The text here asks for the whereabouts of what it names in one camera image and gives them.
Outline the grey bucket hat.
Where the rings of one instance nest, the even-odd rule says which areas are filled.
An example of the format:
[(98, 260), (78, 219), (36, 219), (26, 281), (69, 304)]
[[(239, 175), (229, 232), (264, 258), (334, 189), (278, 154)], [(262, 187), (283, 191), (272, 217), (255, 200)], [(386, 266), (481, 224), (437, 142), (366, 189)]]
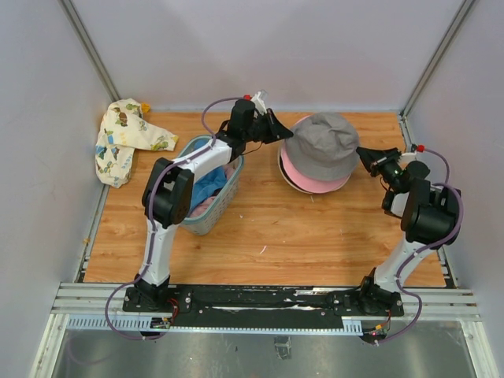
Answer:
[(314, 113), (297, 122), (283, 144), (283, 163), (324, 182), (350, 176), (358, 165), (358, 132), (339, 113)]

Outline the light pink hat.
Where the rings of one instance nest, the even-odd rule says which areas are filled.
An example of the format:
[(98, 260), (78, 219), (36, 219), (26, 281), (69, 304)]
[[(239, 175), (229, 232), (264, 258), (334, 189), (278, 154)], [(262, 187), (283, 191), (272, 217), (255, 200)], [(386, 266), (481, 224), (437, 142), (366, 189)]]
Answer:
[[(231, 178), (232, 174), (234, 173), (235, 169), (231, 165), (223, 165), (221, 167), (224, 168), (227, 180), (229, 180)], [(191, 210), (191, 207), (190, 207), (189, 217), (190, 218), (199, 217), (200, 215), (202, 215), (209, 208), (211, 203), (216, 199), (216, 197), (220, 193), (220, 191), (216, 191), (214, 196), (206, 199), (199, 206), (197, 206), (194, 210)]]

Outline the blue bucket hat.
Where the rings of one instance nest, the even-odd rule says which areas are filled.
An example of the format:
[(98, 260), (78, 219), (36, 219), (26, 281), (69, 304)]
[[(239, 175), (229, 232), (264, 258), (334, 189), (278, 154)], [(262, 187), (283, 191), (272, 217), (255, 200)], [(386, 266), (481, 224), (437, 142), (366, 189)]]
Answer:
[(216, 168), (205, 174), (194, 183), (191, 196), (191, 210), (194, 210), (206, 199), (215, 195), (227, 183), (227, 177), (223, 167)]

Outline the grey plastic laundry basket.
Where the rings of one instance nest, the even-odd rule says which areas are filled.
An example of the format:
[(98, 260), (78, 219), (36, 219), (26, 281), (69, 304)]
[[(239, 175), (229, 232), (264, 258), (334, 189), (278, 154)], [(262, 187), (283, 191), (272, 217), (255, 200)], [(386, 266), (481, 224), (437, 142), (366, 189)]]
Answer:
[[(231, 178), (228, 180), (224, 188), (217, 195), (216, 199), (211, 203), (209, 208), (202, 215), (200, 215), (199, 217), (190, 218), (189, 213), (187, 214), (186, 218), (182, 221), (180, 225), (182, 228), (196, 235), (206, 235), (212, 230), (212, 228), (220, 220), (224, 211), (228, 208), (233, 198), (237, 194), (239, 186), (239, 177), (243, 169), (244, 163), (245, 163), (244, 157), (239, 156), (234, 161), (230, 161), (229, 163), (224, 164), (224, 165), (231, 165), (235, 169)], [(195, 183), (205, 174), (202, 175), (201, 168), (198, 168), (196, 165), (194, 165), (194, 167), (196, 168), (195, 181), (194, 181)]]

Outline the black bucket hat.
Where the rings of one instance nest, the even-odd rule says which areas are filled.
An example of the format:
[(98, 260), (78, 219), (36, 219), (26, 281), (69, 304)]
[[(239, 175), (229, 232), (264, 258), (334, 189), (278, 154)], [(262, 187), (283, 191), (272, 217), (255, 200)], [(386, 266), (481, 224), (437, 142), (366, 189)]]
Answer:
[(283, 164), (283, 161), (282, 161), (282, 157), (281, 157), (281, 152), (282, 152), (282, 148), (280, 147), (278, 149), (278, 153), (277, 153), (277, 165), (279, 167), (279, 170), (280, 170), (280, 174), (281, 176), (283, 177), (284, 181), (290, 186), (292, 187), (293, 189), (295, 189), (296, 191), (299, 191), (299, 192), (302, 192), (304, 193), (304, 190), (301, 189), (299, 186), (297, 186), (291, 179), (290, 177), (288, 176), (287, 172), (285, 171), (284, 169), (284, 164)]

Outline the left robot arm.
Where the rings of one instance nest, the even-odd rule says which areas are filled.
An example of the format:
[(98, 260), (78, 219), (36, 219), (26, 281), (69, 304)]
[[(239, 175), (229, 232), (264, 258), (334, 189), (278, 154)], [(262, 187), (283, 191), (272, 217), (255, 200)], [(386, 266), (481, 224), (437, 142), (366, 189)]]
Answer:
[(160, 158), (151, 171), (142, 197), (147, 224), (146, 248), (133, 281), (141, 303), (151, 311), (160, 311), (169, 304), (172, 245), (179, 224), (190, 212), (194, 183), (242, 156), (250, 142), (270, 144), (293, 136), (274, 112), (258, 100), (233, 100), (229, 119), (206, 144), (173, 161)]

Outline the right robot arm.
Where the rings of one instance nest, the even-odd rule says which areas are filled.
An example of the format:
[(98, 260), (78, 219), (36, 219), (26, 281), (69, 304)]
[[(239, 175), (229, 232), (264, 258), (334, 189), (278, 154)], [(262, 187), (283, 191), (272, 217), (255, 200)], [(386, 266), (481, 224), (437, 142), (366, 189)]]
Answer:
[[(430, 168), (417, 155), (427, 153), (445, 166), (444, 181), (431, 183)], [(452, 244), (464, 217), (461, 191), (449, 184), (450, 164), (439, 152), (412, 145), (410, 152), (397, 148), (357, 148), (365, 170), (386, 184), (382, 201), (385, 214), (398, 218), (402, 239), (387, 260), (365, 276), (349, 303), (365, 315), (400, 316), (405, 280), (424, 258)]]

